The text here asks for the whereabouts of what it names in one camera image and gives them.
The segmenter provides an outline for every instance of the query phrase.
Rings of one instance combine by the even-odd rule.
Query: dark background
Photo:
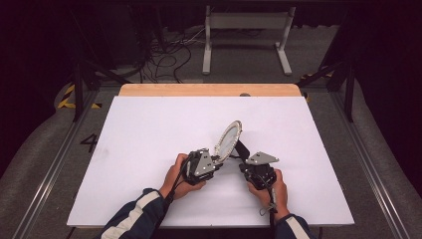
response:
[[[52,11],[46,1],[2,2],[0,175],[28,135],[55,113],[55,97],[72,80],[75,61],[75,46],[69,47],[64,40],[62,22],[57,21],[56,15],[60,11]],[[232,7],[228,10],[251,9]],[[263,7],[259,10],[275,9]],[[337,25],[346,10],[341,6],[299,7],[294,25]],[[337,35],[325,63],[343,60],[356,50],[356,45],[363,46],[353,61],[356,78],[397,161],[422,194],[419,154],[422,133],[421,9],[403,3],[348,10],[352,24],[345,24]],[[140,25],[133,25],[133,18],[124,5],[78,6],[73,9],[73,16],[62,17],[73,24],[75,38],[85,57],[113,69],[119,65],[141,64],[148,56],[149,46],[145,39],[152,36],[148,22],[154,19],[155,9],[140,7],[137,11],[143,16]],[[182,32],[203,24],[205,7],[164,7],[159,13],[162,26],[169,31]],[[371,22],[373,17],[378,18],[376,24],[362,31],[361,26]],[[362,45],[355,41],[358,35],[367,42]]]

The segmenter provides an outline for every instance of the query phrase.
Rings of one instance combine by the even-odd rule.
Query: metal frame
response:
[[[90,108],[89,106],[93,104],[97,93],[98,92],[88,92],[84,107],[85,110],[82,111],[81,118],[78,121],[74,121],[72,123],[68,133],[66,134],[65,140],[57,152],[49,170],[47,171],[46,176],[40,183],[40,186],[38,187],[30,206],[28,207],[12,238],[28,238],[31,229],[33,228],[38,216],[41,213],[41,210],[43,209],[44,204],[47,201],[47,198],[50,195],[50,192],[53,190],[53,186],[59,177],[63,165],[65,164],[66,157],[69,153],[72,142],[74,141],[75,136],[87,115],[87,112]]]
[[[340,114],[351,139],[353,140],[353,144],[355,145],[359,154],[359,163],[362,166],[363,172],[365,173],[370,186],[372,187],[372,191],[375,194],[382,212],[384,213],[394,238],[410,238],[406,228],[404,227],[403,221],[401,220],[393,202],[391,201],[391,197],[387,189],[382,183],[381,178],[379,177],[379,174],[374,164],[372,163],[372,159],[369,156],[369,153],[367,152],[362,139],[360,138],[359,132],[357,131],[354,124],[348,120],[347,115],[342,111],[344,105],[342,103],[341,97],[338,93],[330,93],[329,95],[338,113]]]
[[[211,29],[281,29],[282,40],[277,42],[276,50],[279,55],[283,71],[286,76],[292,74],[285,47],[288,41],[289,32],[295,17],[295,7],[290,8],[288,13],[212,13],[210,6],[207,6],[205,13],[205,51],[202,74],[211,73]]]

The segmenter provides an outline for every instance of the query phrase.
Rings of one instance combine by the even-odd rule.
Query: sleeve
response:
[[[276,224],[276,239],[316,239],[307,221],[295,214],[289,214]]]
[[[151,188],[135,201],[126,203],[107,223],[96,239],[148,239],[164,215],[164,199]]]

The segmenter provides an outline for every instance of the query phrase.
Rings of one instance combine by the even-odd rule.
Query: white tabletop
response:
[[[353,218],[302,97],[115,97],[68,225],[104,226],[145,187],[159,188],[177,153],[213,147],[234,120],[251,155],[280,159],[288,207],[309,225]],[[262,227],[240,159],[228,159],[200,191],[174,201],[162,227]]]

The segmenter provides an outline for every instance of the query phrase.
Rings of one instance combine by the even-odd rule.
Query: table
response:
[[[251,97],[233,97],[242,93]],[[297,86],[192,84],[121,88],[68,225],[105,225],[142,188],[158,188],[178,152],[211,148],[233,120],[242,122],[241,140],[252,154],[261,150],[280,159],[273,166],[284,172],[293,212],[310,225],[354,223]],[[268,226],[268,218],[258,214],[259,202],[249,194],[239,163],[226,160],[201,193],[174,201],[162,227]]]
[[[126,84],[120,97],[300,97],[295,84]]]

